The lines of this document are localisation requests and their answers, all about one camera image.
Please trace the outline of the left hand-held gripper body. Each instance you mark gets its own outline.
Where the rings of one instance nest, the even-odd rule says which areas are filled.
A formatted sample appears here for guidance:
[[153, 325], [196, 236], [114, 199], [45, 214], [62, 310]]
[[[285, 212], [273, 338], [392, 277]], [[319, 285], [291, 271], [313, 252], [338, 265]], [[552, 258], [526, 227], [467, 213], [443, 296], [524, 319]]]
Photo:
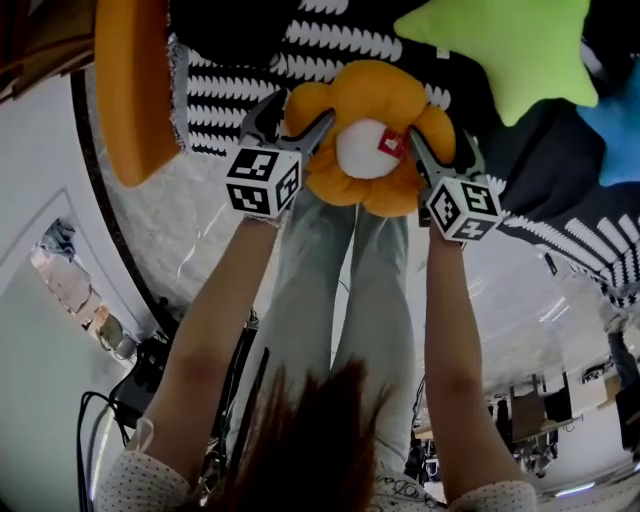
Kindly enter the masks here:
[[302, 186], [303, 152], [289, 137], [274, 143], [245, 135], [225, 160], [225, 185], [234, 210], [276, 219]]

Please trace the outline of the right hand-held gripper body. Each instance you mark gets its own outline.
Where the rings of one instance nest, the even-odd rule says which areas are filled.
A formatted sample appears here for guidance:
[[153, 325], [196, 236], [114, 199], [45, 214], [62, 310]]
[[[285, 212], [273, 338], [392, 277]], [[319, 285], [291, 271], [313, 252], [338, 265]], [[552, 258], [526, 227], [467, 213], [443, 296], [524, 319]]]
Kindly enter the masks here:
[[502, 221], [497, 195], [485, 184], [442, 177], [425, 190], [419, 202], [422, 225], [433, 223], [445, 240], [481, 240]]

